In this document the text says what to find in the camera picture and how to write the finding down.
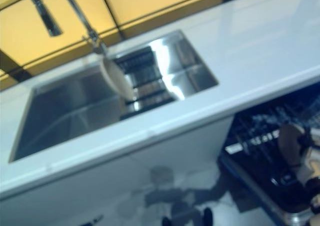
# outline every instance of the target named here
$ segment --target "sink basin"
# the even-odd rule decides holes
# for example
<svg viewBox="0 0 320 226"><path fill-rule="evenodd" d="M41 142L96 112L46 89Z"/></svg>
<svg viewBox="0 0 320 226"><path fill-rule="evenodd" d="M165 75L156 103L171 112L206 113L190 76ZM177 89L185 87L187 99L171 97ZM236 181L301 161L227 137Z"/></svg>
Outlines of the sink basin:
<svg viewBox="0 0 320 226"><path fill-rule="evenodd" d="M218 84L186 40L175 31L113 57L133 87L126 101L109 88L98 66L37 86L11 161L75 137L184 100Z"/></svg>

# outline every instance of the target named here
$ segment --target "dish rack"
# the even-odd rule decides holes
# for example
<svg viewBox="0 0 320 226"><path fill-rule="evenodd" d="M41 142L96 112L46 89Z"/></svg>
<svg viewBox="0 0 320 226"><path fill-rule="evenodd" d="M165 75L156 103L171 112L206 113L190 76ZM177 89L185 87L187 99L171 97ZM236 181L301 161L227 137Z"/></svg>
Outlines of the dish rack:
<svg viewBox="0 0 320 226"><path fill-rule="evenodd" d="M279 128L320 129L320 82L238 113L219 158L280 226L304 226L308 194L278 147Z"/></svg>

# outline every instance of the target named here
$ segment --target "open dishwasher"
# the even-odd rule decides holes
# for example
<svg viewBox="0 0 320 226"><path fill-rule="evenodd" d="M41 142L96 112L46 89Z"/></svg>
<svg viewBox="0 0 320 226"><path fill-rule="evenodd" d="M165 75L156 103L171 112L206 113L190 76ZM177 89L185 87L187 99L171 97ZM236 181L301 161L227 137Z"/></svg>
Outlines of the open dishwasher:
<svg viewBox="0 0 320 226"><path fill-rule="evenodd" d="M313 157L320 149L319 129L320 82L239 112L219 162L276 225L309 225L313 212L319 213L320 184L319 175L306 165L319 166Z"/></svg>

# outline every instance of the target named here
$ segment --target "faucet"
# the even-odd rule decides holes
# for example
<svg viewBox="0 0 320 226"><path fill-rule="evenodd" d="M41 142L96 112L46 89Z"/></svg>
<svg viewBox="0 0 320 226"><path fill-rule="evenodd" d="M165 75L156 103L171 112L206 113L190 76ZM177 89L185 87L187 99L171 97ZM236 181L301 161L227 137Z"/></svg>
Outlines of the faucet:
<svg viewBox="0 0 320 226"><path fill-rule="evenodd" d="M63 33L61 28L44 4L43 0L32 0L32 2L35 4L49 35L52 37L61 35ZM92 45L93 51L96 54L106 56L108 51L107 45L101 40L97 31L92 28L76 0L68 0L68 2L87 30L89 38L85 38L84 36L82 36L82 38Z"/></svg>

